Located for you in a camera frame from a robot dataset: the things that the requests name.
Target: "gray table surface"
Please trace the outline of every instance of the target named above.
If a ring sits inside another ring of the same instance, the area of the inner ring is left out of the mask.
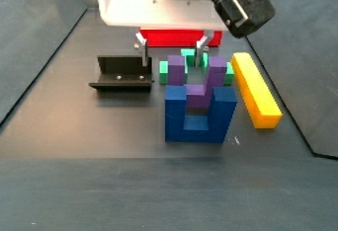
[[[133,29],[88,12],[0,128],[0,229],[335,230],[338,165],[311,156],[284,111],[255,130],[238,96],[222,146],[165,143],[156,63],[151,94],[88,87],[96,55],[132,43]],[[226,35],[210,53],[239,50]],[[151,49],[155,61],[172,53]]]

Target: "wooden block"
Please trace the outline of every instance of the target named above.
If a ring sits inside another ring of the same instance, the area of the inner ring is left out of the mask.
[[[235,53],[231,63],[254,127],[275,128],[282,111],[250,54]]]

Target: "purple block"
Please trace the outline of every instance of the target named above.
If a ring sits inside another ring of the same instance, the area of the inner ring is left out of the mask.
[[[185,85],[185,105],[191,109],[207,109],[208,101],[204,97],[203,85]]]
[[[184,57],[180,55],[168,56],[168,85],[184,84]]]
[[[184,86],[185,86],[185,95],[195,95],[195,96],[204,95],[203,85],[184,85]]]
[[[184,57],[181,55],[168,55],[168,66],[184,66]]]
[[[211,56],[208,58],[208,72],[226,73],[227,72],[227,62],[223,57]]]

